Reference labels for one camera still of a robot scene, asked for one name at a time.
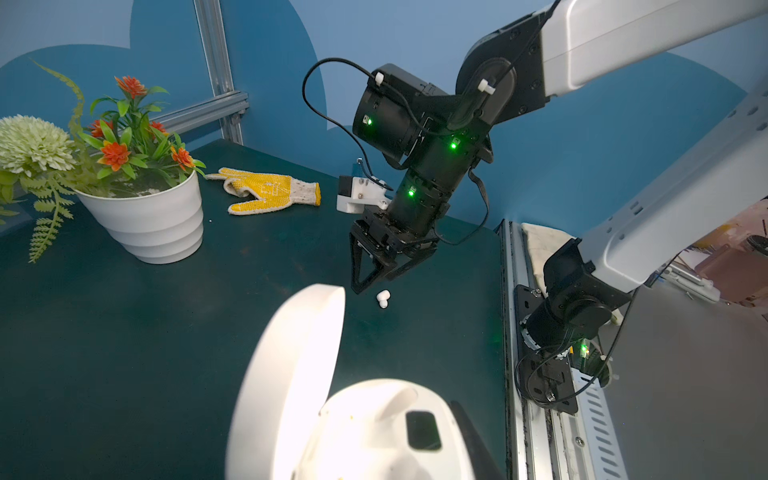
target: glove cuff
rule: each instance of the glove cuff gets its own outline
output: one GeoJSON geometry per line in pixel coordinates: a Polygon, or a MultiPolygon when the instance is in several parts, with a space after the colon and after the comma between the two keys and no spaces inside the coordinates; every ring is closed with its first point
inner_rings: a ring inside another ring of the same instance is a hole
{"type": "Polygon", "coordinates": [[[308,184],[295,178],[290,179],[290,199],[295,204],[320,205],[320,185],[308,184]]]}

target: white cable clip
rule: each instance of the white cable clip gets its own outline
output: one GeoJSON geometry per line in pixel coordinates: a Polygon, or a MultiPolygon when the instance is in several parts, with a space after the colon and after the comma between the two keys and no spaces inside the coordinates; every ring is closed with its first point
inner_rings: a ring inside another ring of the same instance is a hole
{"type": "Polygon", "coordinates": [[[480,80],[480,84],[478,85],[478,90],[484,91],[485,93],[489,95],[493,95],[493,92],[496,91],[495,88],[493,88],[491,85],[488,84],[488,81],[484,78],[480,80]]]}

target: white earbud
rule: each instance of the white earbud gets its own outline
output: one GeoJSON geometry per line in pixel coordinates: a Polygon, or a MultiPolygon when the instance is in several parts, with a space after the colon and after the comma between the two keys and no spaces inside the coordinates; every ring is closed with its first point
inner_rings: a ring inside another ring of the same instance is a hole
{"type": "Polygon", "coordinates": [[[379,302],[380,307],[386,308],[387,305],[389,305],[387,300],[389,300],[390,296],[391,295],[389,294],[389,290],[382,290],[378,295],[376,295],[376,301],[379,302]]]}

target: white chrysanthemum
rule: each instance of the white chrysanthemum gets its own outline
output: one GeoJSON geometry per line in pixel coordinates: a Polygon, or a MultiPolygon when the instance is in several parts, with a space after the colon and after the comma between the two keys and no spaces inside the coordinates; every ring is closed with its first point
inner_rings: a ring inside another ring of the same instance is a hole
{"type": "Polygon", "coordinates": [[[35,117],[0,119],[0,168],[28,177],[52,168],[70,170],[74,166],[74,142],[67,132],[51,122],[35,117]]]}

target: artificial flower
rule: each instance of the artificial flower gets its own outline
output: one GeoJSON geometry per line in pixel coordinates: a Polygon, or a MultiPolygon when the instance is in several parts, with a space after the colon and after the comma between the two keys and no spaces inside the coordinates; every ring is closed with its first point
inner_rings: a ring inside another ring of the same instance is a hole
{"type": "Polygon", "coordinates": [[[152,126],[161,131],[164,134],[167,134],[168,132],[165,131],[165,127],[163,127],[163,124],[159,121],[153,121],[152,126]]]}
{"type": "Polygon", "coordinates": [[[129,94],[131,98],[147,94],[145,86],[143,86],[135,77],[123,77],[122,80],[115,77],[114,79],[118,81],[120,88],[122,88],[125,93],[129,94]]]}
{"type": "Polygon", "coordinates": [[[128,151],[128,147],[125,144],[119,144],[118,142],[105,141],[104,147],[101,149],[101,153],[104,156],[98,159],[98,163],[102,165],[110,165],[112,171],[120,170],[123,164],[128,162],[128,155],[131,152],[128,151]]]}
{"type": "Polygon", "coordinates": [[[0,170],[28,177],[48,168],[71,170],[73,147],[67,132],[51,122],[21,115],[0,119],[0,170]]]}
{"type": "Polygon", "coordinates": [[[174,161],[179,164],[179,167],[181,167],[181,170],[187,171],[184,167],[192,168],[194,167],[194,159],[190,155],[188,151],[186,151],[183,147],[179,147],[178,153],[176,152],[176,149],[173,145],[170,146],[170,151],[173,152],[171,154],[171,157],[174,159],[174,161]]]}
{"type": "MultiPolygon", "coordinates": [[[[168,136],[168,132],[165,131],[165,127],[163,127],[163,124],[160,123],[159,121],[153,121],[151,123],[151,126],[158,129],[162,134],[165,134],[166,137],[168,136]]],[[[152,129],[150,129],[149,132],[152,134],[152,136],[154,136],[154,132],[152,131],[152,129]]]]}
{"type": "MultiPolygon", "coordinates": [[[[114,130],[114,125],[110,121],[104,121],[107,125],[109,125],[109,128],[114,130]]],[[[104,138],[104,132],[101,131],[101,123],[99,120],[96,120],[94,123],[91,124],[91,136],[93,138],[104,138]]]]}

